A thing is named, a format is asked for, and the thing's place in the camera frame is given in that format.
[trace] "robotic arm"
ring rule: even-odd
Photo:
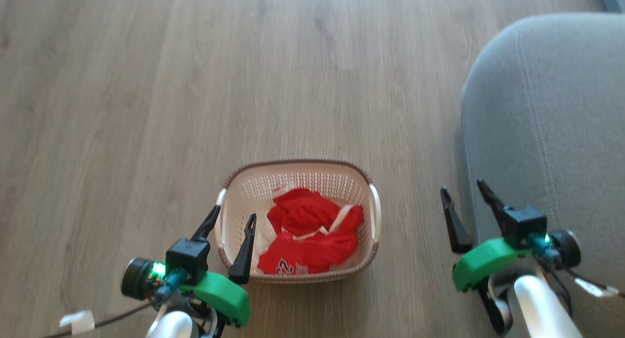
[[[467,235],[446,188],[440,189],[451,250],[462,254],[452,278],[456,290],[477,291],[497,334],[507,338],[580,338],[545,274],[580,263],[571,231],[547,233],[547,217],[533,207],[506,206],[478,180],[501,230],[501,238],[477,247]],[[570,298],[565,295],[570,305]]]
[[[192,238],[180,238],[172,245],[165,263],[134,258],[126,267],[122,294],[148,299],[159,311],[147,338],[219,338],[226,325],[239,328],[248,324],[250,300],[239,285],[250,280],[256,215],[248,220],[245,239],[226,278],[208,272],[206,264],[210,251],[206,236],[219,211],[216,205]]]

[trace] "red clothing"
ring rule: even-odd
[[[341,265],[358,246],[362,207],[340,207],[319,193],[294,189],[274,198],[267,214],[277,238],[259,256],[266,274],[318,274]]]

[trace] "basket handle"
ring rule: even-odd
[[[372,200],[370,201],[371,207],[373,207],[373,220],[371,220],[371,236],[373,241],[378,243],[380,241],[380,234],[382,233],[382,207],[380,205],[380,195],[377,193],[377,189],[373,184],[369,184],[369,192],[371,193]]]
[[[223,226],[221,220],[223,220],[224,218],[224,200],[226,199],[226,191],[228,189],[221,189],[221,191],[219,192],[219,195],[217,196],[217,202],[216,204],[221,206],[221,213],[219,214],[219,217],[217,217],[217,223],[215,224],[215,241],[217,242],[217,247],[218,248],[223,248],[224,247],[224,243],[221,240],[221,227]]]

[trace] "green led light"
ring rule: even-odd
[[[165,276],[165,264],[162,262],[155,262],[152,266],[152,273],[157,276]]]

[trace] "printed number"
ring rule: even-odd
[[[283,258],[280,259],[277,267],[275,267],[275,274],[277,275],[293,275],[293,266],[290,266],[284,261]],[[305,275],[308,274],[308,266],[302,266],[295,262],[295,274],[296,275]]]

